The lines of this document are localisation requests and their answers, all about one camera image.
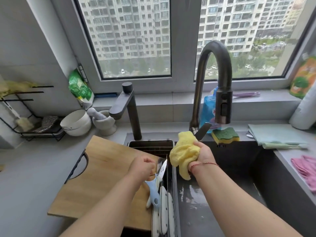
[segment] black knife rack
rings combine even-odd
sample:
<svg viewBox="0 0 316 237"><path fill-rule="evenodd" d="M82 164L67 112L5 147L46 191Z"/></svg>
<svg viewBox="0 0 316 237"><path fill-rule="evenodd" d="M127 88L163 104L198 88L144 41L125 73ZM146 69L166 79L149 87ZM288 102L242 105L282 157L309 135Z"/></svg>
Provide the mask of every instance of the black knife rack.
<svg viewBox="0 0 316 237"><path fill-rule="evenodd" d="M32 87L33 89L36 88L52 88L54 86L37 86L37 87ZM30 108L24 103L25 101L34 101L34 99L22 99L19 97L19 94L35 94L35 93L44 93L44 91L28 91L28 92L15 92L6 96L3 96L2 98L0 98L0 102L12 102L12 101L18 101L20 103L22 103L27 109L28 111L31 113L31 115L29 115L27 117L27 119L30 119L31 117L35 117L37 119L43 119L43 117L39 117L37 115L34 114L34 112L32 110L30 110ZM4 99L4 97L9 97L11 95L15 95L17 97L17 99ZM58 128L55 128L53 131L46 131L45 135L31 135L31 134L35 134L34 132L31 131L18 131L18 125L16 125L15 127L12 127L10 124L8 124L2 117L0 117L0 120L7 126L9 127L13 132L19 134L22 138L26 139L27 141L31 141L32 139L35 138L55 138L57 141L60 141L63 136L66 134L65 131L61 131L61 126L59 126Z"/></svg>

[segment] left hand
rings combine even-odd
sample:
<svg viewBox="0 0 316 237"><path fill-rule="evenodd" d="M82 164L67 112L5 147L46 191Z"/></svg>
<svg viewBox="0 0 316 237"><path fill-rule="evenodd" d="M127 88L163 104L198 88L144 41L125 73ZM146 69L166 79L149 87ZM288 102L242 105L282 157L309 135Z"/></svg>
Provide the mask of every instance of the left hand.
<svg viewBox="0 0 316 237"><path fill-rule="evenodd" d="M141 184L148 179L152 169L155 168L156 162L146 155L141 155L133 159L127 175L133 178L137 184Z"/></svg>

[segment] dish soap bottle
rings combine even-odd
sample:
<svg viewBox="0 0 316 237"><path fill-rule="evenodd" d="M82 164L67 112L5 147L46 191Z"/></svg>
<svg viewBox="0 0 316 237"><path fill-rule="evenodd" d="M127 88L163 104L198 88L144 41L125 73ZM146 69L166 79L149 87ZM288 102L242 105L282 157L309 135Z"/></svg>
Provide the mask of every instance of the dish soap bottle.
<svg viewBox="0 0 316 237"><path fill-rule="evenodd" d="M205 122L212 124L211 128L208 130L208 134L212 133L214 129L221 129L221 124L215 123L215 100L216 91L218 87L213 89L208 96L204 97L204 104L202 108L202 114L200 117L200 128Z"/></svg>

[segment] paper towel roll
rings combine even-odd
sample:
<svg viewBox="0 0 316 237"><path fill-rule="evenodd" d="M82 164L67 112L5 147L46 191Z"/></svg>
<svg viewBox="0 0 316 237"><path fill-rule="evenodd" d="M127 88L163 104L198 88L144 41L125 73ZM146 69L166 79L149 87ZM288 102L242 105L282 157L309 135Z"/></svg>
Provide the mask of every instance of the paper towel roll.
<svg viewBox="0 0 316 237"><path fill-rule="evenodd" d="M316 121L316 81L298 105L289 123L300 130L309 129Z"/></svg>

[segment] green scouring pad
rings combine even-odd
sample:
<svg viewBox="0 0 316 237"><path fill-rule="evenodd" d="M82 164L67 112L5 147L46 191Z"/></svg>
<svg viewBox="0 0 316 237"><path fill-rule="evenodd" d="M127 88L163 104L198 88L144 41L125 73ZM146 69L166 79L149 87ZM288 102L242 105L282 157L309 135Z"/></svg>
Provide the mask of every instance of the green scouring pad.
<svg viewBox="0 0 316 237"><path fill-rule="evenodd" d="M233 127L228 127L224 130L215 129L212 131L212 136L217 144L229 144L233 141L239 141L239 135L235 132Z"/></svg>

